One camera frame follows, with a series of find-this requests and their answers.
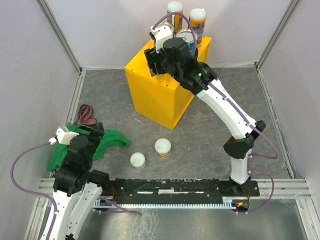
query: orange label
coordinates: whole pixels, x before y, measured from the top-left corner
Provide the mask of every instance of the orange label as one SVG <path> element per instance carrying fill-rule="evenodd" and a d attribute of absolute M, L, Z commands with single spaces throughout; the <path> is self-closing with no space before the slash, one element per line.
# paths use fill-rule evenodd
<path fill-rule="evenodd" d="M 165 154 L 161 154 L 161 153 L 156 152 L 156 155 L 161 159 L 166 159 L 167 157 L 169 157 L 170 151 Z"/>
<path fill-rule="evenodd" d="M 189 21 L 191 23 L 193 30 L 198 34 L 197 43 L 198 43 L 198 47 L 200 47 L 202 42 L 202 37 L 204 35 L 206 19 L 193 20 L 192 18 L 189 18 Z"/>

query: black bracket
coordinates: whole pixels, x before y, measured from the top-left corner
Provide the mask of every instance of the black bracket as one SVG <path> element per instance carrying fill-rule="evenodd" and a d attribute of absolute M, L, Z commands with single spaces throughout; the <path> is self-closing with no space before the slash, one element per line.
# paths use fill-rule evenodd
<path fill-rule="evenodd" d="M 102 187 L 103 190 L 110 188 L 109 174 L 103 171 L 92 170 L 87 179 L 88 182 L 97 184 L 98 187 Z"/>
<path fill-rule="evenodd" d="M 248 190 L 252 197 L 260 196 L 258 183 L 251 179 L 239 185 L 231 179 L 117 178 L 109 186 L 118 193 L 119 204 L 222 204 L 223 197 L 247 197 Z M 106 188 L 102 195 L 113 192 Z"/>
<path fill-rule="evenodd" d="M 262 132 L 266 128 L 264 121 L 260 120 L 255 124 L 255 127 Z M 245 138 L 235 139 L 233 136 L 223 145 L 225 152 L 234 159 L 244 159 L 247 152 L 254 147 L 255 140 L 259 134 L 252 130 Z"/>
<path fill-rule="evenodd" d="M 146 49 L 144 55 L 152 77 L 168 73 L 194 95 L 207 90 L 208 84 L 217 78 L 206 63 L 198 62 L 198 49 L 196 56 L 191 56 L 188 44 L 181 37 L 166 40 L 159 52 L 155 48 Z"/>

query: spray can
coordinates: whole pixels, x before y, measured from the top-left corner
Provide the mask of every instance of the spray can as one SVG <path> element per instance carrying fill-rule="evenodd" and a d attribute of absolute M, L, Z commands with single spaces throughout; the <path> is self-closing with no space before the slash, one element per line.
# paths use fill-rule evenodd
<path fill-rule="evenodd" d="M 195 39 L 198 38 L 198 35 L 196 32 L 194 33 L 194 36 L 195 36 Z M 196 54 L 196 45 L 194 42 L 194 38 L 192 37 L 191 30 L 190 29 L 181 29 L 176 32 L 175 37 L 182 38 L 188 44 L 190 54 L 192 57 L 194 57 Z"/>
<path fill-rule="evenodd" d="M 178 1 L 172 1 L 169 2 L 167 9 L 166 9 L 167 13 L 173 13 L 173 12 L 179 12 L 179 13 L 184 13 L 183 10 L 183 5 L 181 2 Z M 174 34 L 179 31 L 180 29 L 182 29 L 182 16 L 180 15 L 171 15 L 168 16 L 168 18 L 166 19 L 169 23 L 172 23 L 174 26 Z"/>
<path fill-rule="evenodd" d="M 189 15 L 189 21 L 193 30 L 198 34 L 198 47 L 201 46 L 204 35 L 207 13 L 203 8 L 192 9 Z"/>

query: gray mat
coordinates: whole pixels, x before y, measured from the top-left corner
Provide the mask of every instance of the gray mat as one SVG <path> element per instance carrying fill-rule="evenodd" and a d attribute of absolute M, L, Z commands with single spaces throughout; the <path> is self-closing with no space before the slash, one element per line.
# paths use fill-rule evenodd
<path fill-rule="evenodd" d="M 265 135 L 280 150 L 275 128 L 255 68 L 215 69 L 222 84 L 235 101 L 255 120 L 263 120 Z M 116 129 L 132 141 L 129 147 L 110 147 L 104 158 L 93 163 L 93 169 L 110 174 L 111 178 L 228 178 L 230 157 L 223 149 L 230 132 L 218 116 L 197 97 L 193 99 L 173 131 L 135 111 L 125 71 L 118 69 L 87 70 L 79 105 L 90 104 L 94 117 L 105 129 Z M 157 139 L 171 142 L 167 159 L 156 156 Z M 136 170 L 130 156 L 145 155 L 146 167 Z M 259 137 L 254 153 L 274 155 L 270 146 Z M 252 174 L 269 173 L 274 178 L 288 178 L 283 156 L 277 160 L 253 158 Z"/>

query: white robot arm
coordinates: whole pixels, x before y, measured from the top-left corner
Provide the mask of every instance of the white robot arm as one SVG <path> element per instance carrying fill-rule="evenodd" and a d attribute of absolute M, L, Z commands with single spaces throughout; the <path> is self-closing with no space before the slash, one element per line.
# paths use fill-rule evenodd
<path fill-rule="evenodd" d="M 266 127 L 263 121 L 248 116 L 222 86 L 213 70 L 198 62 L 198 49 L 192 57 L 188 44 L 180 37 L 172 37 L 164 26 L 151 27 L 155 47 L 144 51 L 150 73 L 170 74 L 184 89 L 204 101 L 225 123 L 231 138 L 223 146 L 231 157 L 231 179 L 244 184 L 248 178 L 248 155 L 252 151 L 258 131 Z"/>

